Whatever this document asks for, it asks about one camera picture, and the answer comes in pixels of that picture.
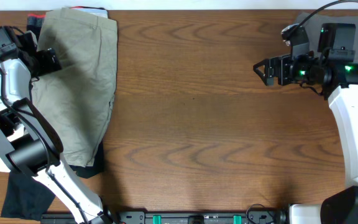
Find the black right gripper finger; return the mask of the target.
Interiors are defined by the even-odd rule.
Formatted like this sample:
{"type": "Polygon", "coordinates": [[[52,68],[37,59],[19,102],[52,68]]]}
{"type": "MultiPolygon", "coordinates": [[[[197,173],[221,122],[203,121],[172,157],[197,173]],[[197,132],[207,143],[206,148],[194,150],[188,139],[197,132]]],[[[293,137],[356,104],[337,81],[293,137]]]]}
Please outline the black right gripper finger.
{"type": "Polygon", "coordinates": [[[273,85],[274,75],[270,71],[270,67],[254,67],[254,72],[260,77],[265,86],[273,85]]]}
{"type": "Polygon", "coordinates": [[[254,72],[261,72],[261,70],[259,70],[260,67],[269,67],[269,63],[270,60],[268,58],[261,60],[260,62],[257,62],[256,64],[253,65],[253,71],[254,72]]]}

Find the khaki green shorts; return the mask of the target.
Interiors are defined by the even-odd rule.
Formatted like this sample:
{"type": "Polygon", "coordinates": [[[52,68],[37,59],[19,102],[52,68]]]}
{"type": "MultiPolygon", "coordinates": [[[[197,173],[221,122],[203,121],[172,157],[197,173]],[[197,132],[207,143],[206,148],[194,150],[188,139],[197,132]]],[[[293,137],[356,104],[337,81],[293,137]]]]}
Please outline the khaki green shorts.
{"type": "Polygon", "coordinates": [[[49,11],[38,49],[53,49],[62,68],[34,83],[33,104],[56,130],[67,163],[92,166],[114,106],[117,22],[77,9],[49,11]]]}

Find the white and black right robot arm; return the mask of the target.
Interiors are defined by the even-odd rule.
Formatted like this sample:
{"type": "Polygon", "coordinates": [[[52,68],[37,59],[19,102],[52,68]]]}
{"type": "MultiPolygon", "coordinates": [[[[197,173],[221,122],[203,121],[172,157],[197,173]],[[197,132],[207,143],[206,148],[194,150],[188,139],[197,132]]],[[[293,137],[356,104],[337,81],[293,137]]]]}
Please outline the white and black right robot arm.
{"type": "Polygon", "coordinates": [[[345,163],[345,189],[321,204],[293,204],[288,223],[358,223],[358,64],[320,60],[308,55],[264,59],[253,70],[267,86],[298,84],[303,88],[321,85],[341,140],[345,163]]]}

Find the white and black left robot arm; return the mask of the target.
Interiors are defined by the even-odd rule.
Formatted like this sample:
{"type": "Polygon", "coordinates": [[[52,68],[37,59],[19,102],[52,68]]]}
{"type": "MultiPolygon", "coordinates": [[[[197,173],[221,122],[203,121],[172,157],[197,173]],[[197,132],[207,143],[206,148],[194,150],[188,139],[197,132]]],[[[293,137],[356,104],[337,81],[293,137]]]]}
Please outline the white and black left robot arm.
{"type": "Polygon", "coordinates": [[[48,188],[76,223],[114,223],[101,198],[64,160],[60,137],[30,100],[32,79],[59,70],[53,49],[0,47],[0,158],[10,171],[48,188]]]}

